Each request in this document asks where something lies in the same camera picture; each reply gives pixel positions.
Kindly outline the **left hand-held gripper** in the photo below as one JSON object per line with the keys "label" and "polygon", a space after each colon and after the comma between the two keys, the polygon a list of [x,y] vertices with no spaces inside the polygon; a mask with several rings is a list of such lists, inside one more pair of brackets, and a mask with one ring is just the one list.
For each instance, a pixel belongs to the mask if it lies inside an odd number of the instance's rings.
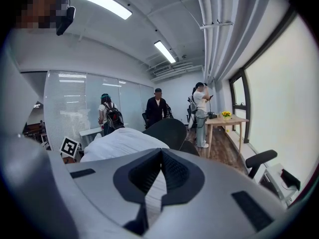
{"label": "left hand-held gripper", "polygon": [[80,142],[65,136],[59,149],[61,157],[71,158],[75,162],[79,162],[81,159],[79,147]]}

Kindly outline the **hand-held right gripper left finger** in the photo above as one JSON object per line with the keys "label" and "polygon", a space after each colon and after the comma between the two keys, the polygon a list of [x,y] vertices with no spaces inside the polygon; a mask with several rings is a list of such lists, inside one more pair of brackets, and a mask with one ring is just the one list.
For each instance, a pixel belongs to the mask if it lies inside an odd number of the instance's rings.
{"label": "hand-held right gripper left finger", "polygon": [[119,158],[64,164],[57,152],[48,157],[78,239],[150,239],[124,227],[136,219],[140,205],[126,201],[114,186]]}

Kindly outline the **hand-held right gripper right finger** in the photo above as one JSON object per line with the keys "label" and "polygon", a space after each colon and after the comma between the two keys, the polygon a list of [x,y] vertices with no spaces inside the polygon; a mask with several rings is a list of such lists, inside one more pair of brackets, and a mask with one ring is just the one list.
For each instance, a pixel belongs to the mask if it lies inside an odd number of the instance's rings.
{"label": "hand-held right gripper right finger", "polygon": [[163,206],[149,239],[276,239],[285,229],[286,209],[269,190],[238,170],[192,154],[163,149],[184,164],[189,177],[178,200]]}

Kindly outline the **light grey clothes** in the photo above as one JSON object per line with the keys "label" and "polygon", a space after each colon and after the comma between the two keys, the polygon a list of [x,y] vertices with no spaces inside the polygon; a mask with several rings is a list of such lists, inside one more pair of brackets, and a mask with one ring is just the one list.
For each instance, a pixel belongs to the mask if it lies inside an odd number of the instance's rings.
{"label": "light grey clothes", "polygon": [[[152,148],[168,148],[168,145],[138,130],[121,128],[103,137],[98,133],[94,140],[85,147],[81,162],[121,157]],[[160,216],[161,198],[166,193],[165,178],[163,173],[159,172],[145,197],[150,226]]]}

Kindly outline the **black office chair with headrest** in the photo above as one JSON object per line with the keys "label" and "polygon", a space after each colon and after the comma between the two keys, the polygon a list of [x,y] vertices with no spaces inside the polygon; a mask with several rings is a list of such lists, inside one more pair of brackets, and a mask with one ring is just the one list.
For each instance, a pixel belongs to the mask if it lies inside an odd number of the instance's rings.
{"label": "black office chair with headrest", "polygon": [[[162,119],[144,130],[143,133],[162,141],[171,149],[199,156],[194,145],[186,140],[186,126],[177,119]],[[248,176],[253,179],[260,166],[276,158],[277,155],[276,151],[267,150],[246,159],[245,165],[251,169]]]}

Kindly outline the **white desk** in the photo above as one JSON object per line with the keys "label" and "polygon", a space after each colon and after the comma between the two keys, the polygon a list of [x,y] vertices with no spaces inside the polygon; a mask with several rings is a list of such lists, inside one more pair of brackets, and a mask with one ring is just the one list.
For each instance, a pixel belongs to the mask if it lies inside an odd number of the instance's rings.
{"label": "white desk", "polygon": [[101,125],[99,125],[98,127],[92,128],[92,129],[86,129],[86,130],[79,131],[81,146],[82,147],[88,146],[94,140],[94,137],[98,133],[100,133],[101,135],[104,135],[104,131],[103,131]]}

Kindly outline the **black pouch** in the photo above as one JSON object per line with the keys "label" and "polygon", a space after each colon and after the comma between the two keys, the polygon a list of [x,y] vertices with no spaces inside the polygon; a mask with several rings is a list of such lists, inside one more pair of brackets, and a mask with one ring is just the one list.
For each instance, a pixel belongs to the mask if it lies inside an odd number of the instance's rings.
{"label": "black pouch", "polygon": [[297,179],[291,173],[289,173],[287,170],[282,169],[281,178],[288,187],[295,186],[298,191],[300,190],[301,188],[300,180]]}

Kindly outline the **light wooden table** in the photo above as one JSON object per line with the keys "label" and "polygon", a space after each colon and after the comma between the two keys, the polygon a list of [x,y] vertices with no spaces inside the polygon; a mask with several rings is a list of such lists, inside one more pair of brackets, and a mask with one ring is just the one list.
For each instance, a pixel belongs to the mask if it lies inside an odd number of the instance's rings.
{"label": "light wooden table", "polygon": [[207,119],[205,124],[207,125],[207,131],[208,131],[208,157],[210,157],[210,151],[212,147],[212,134],[213,134],[213,128],[219,127],[219,126],[228,126],[228,125],[239,125],[240,126],[240,139],[239,139],[239,150],[238,154],[241,155],[241,148],[242,148],[242,124],[246,122],[248,123],[248,119],[240,118],[236,115],[232,115],[230,119],[224,119],[222,116],[213,118],[213,119]]}

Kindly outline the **person's white top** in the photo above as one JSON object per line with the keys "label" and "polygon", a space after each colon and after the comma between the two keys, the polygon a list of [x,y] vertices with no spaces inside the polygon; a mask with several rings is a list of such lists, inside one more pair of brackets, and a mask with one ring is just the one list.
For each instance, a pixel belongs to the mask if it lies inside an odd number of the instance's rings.
{"label": "person's white top", "polygon": [[46,72],[20,71],[12,34],[0,47],[0,136],[22,136],[34,106],[43,103]]}

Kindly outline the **dark framed window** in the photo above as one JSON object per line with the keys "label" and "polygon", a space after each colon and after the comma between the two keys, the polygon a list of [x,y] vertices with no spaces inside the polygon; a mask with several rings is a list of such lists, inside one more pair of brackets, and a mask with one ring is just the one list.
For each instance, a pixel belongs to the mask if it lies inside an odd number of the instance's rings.
{"label": "dark framed window", "polygon": [[293,7],[242,74],[250,116],[241,159],[275,150],[266,166],[281,164],[306,185],[319,165],[319,45]]}

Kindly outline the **white ceiling pipes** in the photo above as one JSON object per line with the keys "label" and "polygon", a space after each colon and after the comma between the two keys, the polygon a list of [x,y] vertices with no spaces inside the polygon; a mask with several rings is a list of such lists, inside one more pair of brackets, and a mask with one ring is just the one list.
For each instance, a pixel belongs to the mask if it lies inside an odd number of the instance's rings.
{"label": "white ceiling pipes", "polygon": [[269,0],[198,0],[204,34],[206,83],[221,80],[254,35]]}

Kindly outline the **white air duct vent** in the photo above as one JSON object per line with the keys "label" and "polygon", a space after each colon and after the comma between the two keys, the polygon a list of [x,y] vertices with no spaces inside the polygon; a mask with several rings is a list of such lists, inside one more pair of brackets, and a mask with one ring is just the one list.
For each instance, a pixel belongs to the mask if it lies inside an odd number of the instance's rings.
{"label": "white air duct vent", "polygon": [[151,75],[152,82],[163,81],[172,77],[195,72],[202,71],[204,64],[204,57],[196,57],[186,60],[181,60],[171,64],[158,64],[156,66],[147,69]]}

